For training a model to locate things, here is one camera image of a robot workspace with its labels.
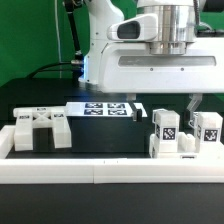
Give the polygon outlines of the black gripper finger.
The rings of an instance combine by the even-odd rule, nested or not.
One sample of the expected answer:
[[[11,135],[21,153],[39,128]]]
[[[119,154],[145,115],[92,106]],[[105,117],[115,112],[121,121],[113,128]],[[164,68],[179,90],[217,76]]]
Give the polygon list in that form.
[[[132,110],[132,118],[135,122],[141,122],[142,121],[142,110],[138,109],[134,101],[136,100],[136,95],[133,93],[128,93],[126,95],[127,102]]]
[[[191,128],[195,127],[195,115],[197,114],[196,109],[199,107],[203,99],[201,93],[191,93],[189,95],[189,104],[187,105],[188,111],[188,125]]]

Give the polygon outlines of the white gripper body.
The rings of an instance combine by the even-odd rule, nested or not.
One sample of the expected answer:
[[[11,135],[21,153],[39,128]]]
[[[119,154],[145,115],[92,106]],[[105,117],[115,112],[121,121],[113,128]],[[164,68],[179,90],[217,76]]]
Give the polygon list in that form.
[[[183,55],[153,55],[147,43],[113,43],[101,57],[108,93],[223,93],[224,41],[196,41]]]

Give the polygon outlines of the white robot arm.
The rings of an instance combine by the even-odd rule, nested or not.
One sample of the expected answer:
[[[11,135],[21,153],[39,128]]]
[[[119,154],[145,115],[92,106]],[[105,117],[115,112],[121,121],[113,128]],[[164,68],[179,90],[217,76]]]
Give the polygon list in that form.
[[[189,111],[204,93],[224,93],[224,37],[197,32],[201,11],[224,0],[137,0],[126,19],[111,0],[84,0],[90,50],[81,83],[104,93],[189,93]]]

